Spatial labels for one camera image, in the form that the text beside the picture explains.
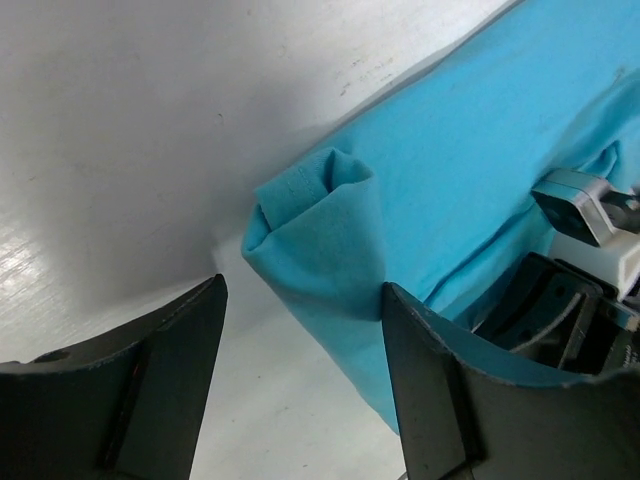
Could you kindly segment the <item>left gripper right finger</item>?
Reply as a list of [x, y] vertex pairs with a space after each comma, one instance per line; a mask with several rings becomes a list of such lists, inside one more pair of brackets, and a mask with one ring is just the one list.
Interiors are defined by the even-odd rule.
[[639, 369], [580, 375], [509, 353], [382, 290], [382, 327], [412, 479], [635, 479]]

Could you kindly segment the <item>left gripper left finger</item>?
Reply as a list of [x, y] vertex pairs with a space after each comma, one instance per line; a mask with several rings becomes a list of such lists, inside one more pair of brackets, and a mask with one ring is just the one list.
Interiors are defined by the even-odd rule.
[[221, 340], [215, 276], [108, 332], [1, 366], [5, 479], [186, 479]]

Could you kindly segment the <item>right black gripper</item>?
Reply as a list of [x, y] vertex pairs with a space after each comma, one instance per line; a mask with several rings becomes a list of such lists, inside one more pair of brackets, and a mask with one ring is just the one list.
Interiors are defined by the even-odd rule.
[[597, 375], [639, 364], [639, 299], [561, 260], [530, 253], [474, 333], [559, 370]]

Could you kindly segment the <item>teal t shirt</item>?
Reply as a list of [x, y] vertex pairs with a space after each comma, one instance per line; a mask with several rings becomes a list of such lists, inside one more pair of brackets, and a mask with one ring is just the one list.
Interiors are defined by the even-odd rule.
[[553, 168], [639, 181], [639, 5], [525, 1], [259, 187], [242, 255], [390, 427], [385, 282], [470, 325]]

